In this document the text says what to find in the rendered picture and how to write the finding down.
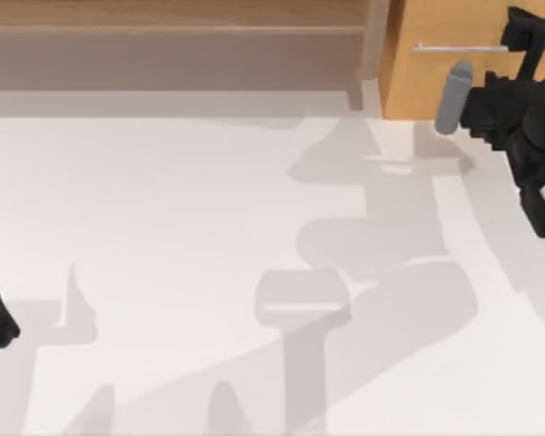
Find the long metal handle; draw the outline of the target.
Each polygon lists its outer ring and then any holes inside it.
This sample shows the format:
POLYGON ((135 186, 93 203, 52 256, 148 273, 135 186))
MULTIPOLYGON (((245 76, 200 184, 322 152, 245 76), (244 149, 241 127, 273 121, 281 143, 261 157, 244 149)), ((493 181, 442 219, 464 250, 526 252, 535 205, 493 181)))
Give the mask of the long metal handle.
POLYGON ((422 42, 411 47, 414 52, 429 53, 492 53, 492 52, 515 52, 506 45, 424 45, 422 42))

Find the wooden cupboard door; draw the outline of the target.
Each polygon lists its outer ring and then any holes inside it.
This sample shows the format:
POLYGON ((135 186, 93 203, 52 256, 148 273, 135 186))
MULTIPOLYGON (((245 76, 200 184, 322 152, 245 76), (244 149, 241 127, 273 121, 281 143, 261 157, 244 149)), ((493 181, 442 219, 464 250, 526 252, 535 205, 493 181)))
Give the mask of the wooden cupboard door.
POLYGON ((447 74, 460 60, 472 63, 476 86, 487 71, 514 77, 522 53, 453 50, 497 46, 510 5, 545 17, 545 0, 390 0, 378 74, 383 117, 433 119, 447 74))

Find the open wooden shelf unit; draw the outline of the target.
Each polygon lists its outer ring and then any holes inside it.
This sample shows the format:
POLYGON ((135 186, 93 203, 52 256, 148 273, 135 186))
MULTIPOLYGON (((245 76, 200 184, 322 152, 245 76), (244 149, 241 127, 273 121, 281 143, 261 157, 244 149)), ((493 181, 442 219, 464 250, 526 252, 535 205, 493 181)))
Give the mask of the open wooden shelf unit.
POLYGON ((359 109, 390 2, 0 0, 0 91, 337 91, 359 109))

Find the pale grey rounded box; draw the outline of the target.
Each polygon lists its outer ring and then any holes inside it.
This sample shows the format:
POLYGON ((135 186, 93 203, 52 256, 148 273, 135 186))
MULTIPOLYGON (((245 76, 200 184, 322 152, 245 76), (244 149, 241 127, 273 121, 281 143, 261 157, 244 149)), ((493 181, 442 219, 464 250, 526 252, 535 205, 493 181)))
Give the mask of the pale grey rounded box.
POLYGON ((467 61, 457 62, 449 71, 444 85, 434 128, 438 134, 454 134, 472 88, 473 68, 467 61))

